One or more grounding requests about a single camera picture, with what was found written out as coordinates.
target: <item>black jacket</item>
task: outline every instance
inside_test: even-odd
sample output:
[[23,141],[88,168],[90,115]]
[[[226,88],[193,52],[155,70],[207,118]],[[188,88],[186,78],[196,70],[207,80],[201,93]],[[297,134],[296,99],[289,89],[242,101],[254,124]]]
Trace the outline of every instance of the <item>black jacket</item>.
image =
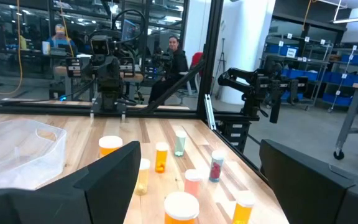
[[179,72],[187,72],[188,70],[185,52],[182,49],[176,50],[173,53],[172,66],[168,74],[176,77],[179,75]]

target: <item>white cap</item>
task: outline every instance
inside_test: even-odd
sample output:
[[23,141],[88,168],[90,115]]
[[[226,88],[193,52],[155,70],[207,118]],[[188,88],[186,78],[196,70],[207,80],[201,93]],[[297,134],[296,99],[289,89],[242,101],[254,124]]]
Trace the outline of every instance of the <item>white cap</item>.
[[158,142],[156,145],[155,145],[155,148],[158,150],[158,151],[167,151],[169,149],[169,145],[166,143],[166,142]]
[[114,149],[122,146],[122,139],[118,136],[105,136],[99,139],[99,146],[105,149]]
[[202,179],[200,173],[194,169],[186,170],[185,177],[190,181],[200,181]]
[[175,134],[179,137],[179,138],[185,138],[187,136],[186,131],[175,131]]
[[212,152],[212,158],[216,160],[222,160],[226,156],[226,152],[223,150],[215,150]]
[[148,159],[142,158],[140,160],[139,170],[146,170],[146,169],[150,169],[150,161]]
[[239,192],[236,197],[237,203],[241,205],[242,207],[253,207],[255,205],[255,196],[254,194],[249,191],[245,190],[242,192]]
[[186,192],[170,193],[165,198],[164,208],[167,215],[178,221],[192,220],[200,212],[197,198]]

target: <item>floor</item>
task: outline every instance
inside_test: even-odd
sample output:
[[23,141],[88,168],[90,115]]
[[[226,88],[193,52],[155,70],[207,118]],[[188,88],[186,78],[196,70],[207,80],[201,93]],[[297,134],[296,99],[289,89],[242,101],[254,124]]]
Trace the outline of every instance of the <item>floor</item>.
[[[0,91],[12,91],[14,86],[0,86]],[[149,88],[142,88],[145,102],[148,100],[146,95]],[[15,96],[20,98],[48,98],[48,89],[45,87],[24,86]],[[165,104],[177,105],[180,100],[171,96]],[[195,110],[197,105],[196,98],[184,98],[184,105]],[[239,111],[242,105],[229,105],[213,98],[213,107],[216,110]],[[259,122],[254,122],[250,127],[250,135],[258,141],[261,139],[271,139],[288,147],[292,147],[309,156],[321,161],[338,166],[346,171],[358,174],[358,134],[350,135],[344,145],[345,158],[337,161],[333,157],[335,143],[339,130],[344,121],[346,112],[334,110],[331,114],[323,108],[311,108],[309,111],[303,110],[300,106],[283,105],[277,124],[269,123],[268,118],[261,117]],[[354,121],[354,126],[358,126],[358,115]],[[255,165],[260,166],[259,145],[251,139],[247,140],[244,154]]]

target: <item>clear plastic bin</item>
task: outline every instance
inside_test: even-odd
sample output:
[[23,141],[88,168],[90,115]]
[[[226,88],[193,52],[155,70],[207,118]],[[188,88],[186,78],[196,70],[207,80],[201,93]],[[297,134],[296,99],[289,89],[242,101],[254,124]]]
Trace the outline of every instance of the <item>clear plastic bin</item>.
[[29,119],[0,123],[0,188],[36,189],[65,164],[67,132]]

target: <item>woman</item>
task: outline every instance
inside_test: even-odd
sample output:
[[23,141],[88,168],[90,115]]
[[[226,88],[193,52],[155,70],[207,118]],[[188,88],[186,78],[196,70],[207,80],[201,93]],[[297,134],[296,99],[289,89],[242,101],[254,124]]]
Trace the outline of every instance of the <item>woman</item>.
[[179,48],[179,40],[176,36],[169,37],[169,49],[173,52],[172,66],[165,77],[156,82],[153,87],[149,98],[149,104],[163,95],[169,88],[183,77],[180,72],[187,72],[187,60],[184,51]]

